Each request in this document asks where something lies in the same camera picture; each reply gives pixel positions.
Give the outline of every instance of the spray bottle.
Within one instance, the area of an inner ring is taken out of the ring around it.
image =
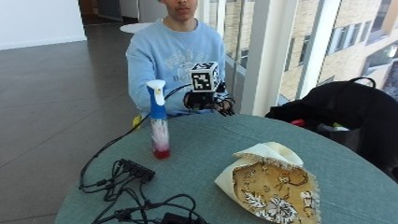
[[[150,128],[152,128],[152,151],[157,159],[165,159],[169,151],[169,130],[164,108],[162,88],[165,81],[156,79],[146,82],[150,95]]]

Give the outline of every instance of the person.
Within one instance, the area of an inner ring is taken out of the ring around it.
[[[149,113],[150,101],[146,82],[165,81],[164,95],[190,83],[189,70],[196,63],[217,62],[221,81],[225,79],[225,47],[217,31],[194,18],[198,0],[160,0],[168,15],[141,29],[132,37],[125,57],[128,61],[128,88],[130,98],[141,110]],[[185,87],[165,101],[170,116],[210,112],[202,106],[193,111],[198,99]],[[233,114],[233,101],[225,100],[213,107]]]

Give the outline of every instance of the doorway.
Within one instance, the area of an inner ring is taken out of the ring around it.
[[[79,0],[84,26],[124,22],[120,1]]]

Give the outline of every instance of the round table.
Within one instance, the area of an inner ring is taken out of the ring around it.
[[[169,133],[168,159],[153,157],[150,129],[144,127],[101,153],[88,167],[85,182],[109,178],[113,161],[132,160],[156,172],[142,188],[153,203],[185,193],[197,201],[196,212],[212,224],[269,223],[240,207],[214,179],[237,160],[234,152],[257,143],[277,142],[295,152],[306,170],[315,175],[322,223],[398,223],[398,185],[347,148],[321,135],[278,120],[245,115],[224,117],[218,113],[170,119]],[[137,184],[129,187],[138,192]],[[84,194],[76,186],[65,197],[56,223],[92,223],[109,205],[102,197],[102,192]],[[129,197],[121,197],[106,216],[133,206]],[[178,211],[161,207],[150,210],[148,216],[162,217],[166,212]]]
[[[121,26],[121,31],[130,33],[130,34],[136,34],[141,29],[146,28],[152,24],[153,24],[153,22],[126,24],[126,25]]]

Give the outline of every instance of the black and white patterned cube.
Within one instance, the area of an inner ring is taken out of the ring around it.
[[[196,63],[189,71],[193,92],[213,92],[221,82],[218,76],[218,63]]]

